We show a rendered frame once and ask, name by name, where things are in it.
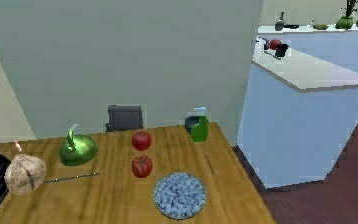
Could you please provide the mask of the grey bottle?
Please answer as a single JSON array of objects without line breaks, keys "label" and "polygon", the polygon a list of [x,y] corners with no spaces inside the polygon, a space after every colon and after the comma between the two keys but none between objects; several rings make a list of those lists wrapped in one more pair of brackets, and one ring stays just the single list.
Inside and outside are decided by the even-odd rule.
[{"label": "grey bottle", "polygon": [[280,14],[279,20],[275,23],[275,30],[281,31],[284,28],[285,22],[284,22],[284,13]]}]

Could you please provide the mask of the wooden table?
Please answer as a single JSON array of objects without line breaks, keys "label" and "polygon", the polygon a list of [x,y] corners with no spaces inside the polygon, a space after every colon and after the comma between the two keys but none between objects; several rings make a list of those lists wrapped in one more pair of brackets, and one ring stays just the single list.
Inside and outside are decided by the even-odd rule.
[{"label": "wooden table", "polygon": [[[132,174],[132,160],[140,153],[129,131],[94,135],[99,152],[80,167],[60,163],[60,138],[23,142],[22,152],[46,162],[47,180],[100,175],[46,183],[25,196],[8,194],[0,206],[0,224],[276,224],[217,123],[210,124],[203,143],[192,142],[182,126],[149,132],[152,145],[145,153],[153,170],[145,179]],[[202,211],[182,221],[163,216],[152,199],[156,181],[178,171],[196,175],[207,190]]]}]

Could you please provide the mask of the round brown bread loaf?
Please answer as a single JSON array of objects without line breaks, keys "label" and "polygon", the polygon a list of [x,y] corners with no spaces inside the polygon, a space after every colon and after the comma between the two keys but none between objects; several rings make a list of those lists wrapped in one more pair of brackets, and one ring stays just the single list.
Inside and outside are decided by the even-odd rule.
[{"label": "round brown bread loaf", "polygon": [[7,188],[14,195],[27,195],[45,180],[46,163],[35,156],[18,154],[5,171]]}]

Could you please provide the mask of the thin grey knife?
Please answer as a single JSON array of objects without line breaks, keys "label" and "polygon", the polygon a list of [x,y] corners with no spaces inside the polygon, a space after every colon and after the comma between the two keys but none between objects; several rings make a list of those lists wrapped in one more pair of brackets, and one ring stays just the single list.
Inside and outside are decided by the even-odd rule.
[{"label": "thin grey knife", "polygon": [[68,181],[68,180],[73,180],[73,179],[93,177],[93,176],[97,176],[97,175],[100,175],[100,173],[94,172],[94,173],[76,175],[76,176],[71,176],[71,177],[55,178],[55,179],[52,179],[52,180],[44,180],[43,183],[63,182],[63,181]]}]

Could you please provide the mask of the green spray bottle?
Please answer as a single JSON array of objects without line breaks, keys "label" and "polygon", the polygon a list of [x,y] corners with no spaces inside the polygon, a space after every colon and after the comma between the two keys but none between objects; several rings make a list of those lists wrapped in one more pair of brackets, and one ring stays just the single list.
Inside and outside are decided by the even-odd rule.
[{"label": "green spray bottle", "polygon": [[194,116],[195,123],[191,129],[191,140],[193,142],[204,142],[208,137],[208,120],[206,117],[207,108],[195,108],[197,114]]}]

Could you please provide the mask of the green kettle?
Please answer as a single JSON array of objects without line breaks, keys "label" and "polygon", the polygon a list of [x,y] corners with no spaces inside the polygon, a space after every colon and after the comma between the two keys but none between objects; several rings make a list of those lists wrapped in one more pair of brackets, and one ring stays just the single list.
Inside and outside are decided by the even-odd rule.
[{"label": "green kettle", "polygon": [[98,153],[96,142],[88,135],[76,134],[73,124],[67,133],[66,140],[59,149],[60,162],[65,166],[80,166],[91,161]]}]

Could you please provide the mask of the black mug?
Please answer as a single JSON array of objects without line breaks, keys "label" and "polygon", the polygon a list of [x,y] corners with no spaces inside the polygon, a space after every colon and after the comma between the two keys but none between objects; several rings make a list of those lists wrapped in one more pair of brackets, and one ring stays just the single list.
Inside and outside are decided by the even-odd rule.
[{"label": "black mug", "polygon": [[288,44],[278,44],[276,48],[275,56],[284,57],[288,48],[289,48]]}]

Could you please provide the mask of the pale blue kitchen counter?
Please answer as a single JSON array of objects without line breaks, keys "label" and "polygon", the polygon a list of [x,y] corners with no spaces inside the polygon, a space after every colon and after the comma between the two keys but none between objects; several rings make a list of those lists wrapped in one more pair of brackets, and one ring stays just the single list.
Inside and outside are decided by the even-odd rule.
[{"label": "pale blue kitchen counter", "polygon": [[358,28],[275,30],[255,45],[237,144],[267,188],[322,180],[358,123]]}]

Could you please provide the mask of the red tomato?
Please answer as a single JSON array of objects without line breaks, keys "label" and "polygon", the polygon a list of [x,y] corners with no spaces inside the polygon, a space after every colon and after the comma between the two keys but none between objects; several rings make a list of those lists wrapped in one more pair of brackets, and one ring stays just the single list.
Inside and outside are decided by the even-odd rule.
[{"label": "red tomato", "polygon": [[152,172],[152,169],[153,169],[152,160],[146,155],[136,157],[132,161],[132,173],[137,178],[148,177]]},{"label": "red tomato", "polygon": [[148,132],[140,131],[132,136],[132,145],[138,151],[147,150],[152,143],[152,137]]}]

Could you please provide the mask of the thin grey pencil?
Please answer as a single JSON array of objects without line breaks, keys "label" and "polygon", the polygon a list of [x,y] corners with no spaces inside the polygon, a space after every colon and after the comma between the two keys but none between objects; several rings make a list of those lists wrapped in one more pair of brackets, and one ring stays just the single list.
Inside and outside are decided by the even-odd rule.
[{"label": "thin grey pencil", "polygon": [[208,157],[207,152],[204,152],[204,156],[205,156],[205,159],[206,159],[206,161],[207,161],[207,164],[208,164],[208,166],[209,166],[209,168],[210,168],[210,171],[211,171],[212,175],[214,176],[214,175],[215,175],[215,172],[214,172],[214,169],[213,169],[213,167],[212,167],[212,164],[211,164],[211,162],[210,162],[210,160],[209,160],[209,157]]}]

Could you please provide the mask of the blue patterned plate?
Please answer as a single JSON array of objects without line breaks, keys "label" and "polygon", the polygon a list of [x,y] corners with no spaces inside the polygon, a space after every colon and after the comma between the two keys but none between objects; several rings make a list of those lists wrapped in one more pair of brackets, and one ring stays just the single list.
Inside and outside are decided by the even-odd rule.
[{"label": "blue patterned plate", "polygon": [[193,174],[172,172],[155,184],[153,201],[162,215],[174,220],[186,220],[203,209],[207,191],[203,182]]}]

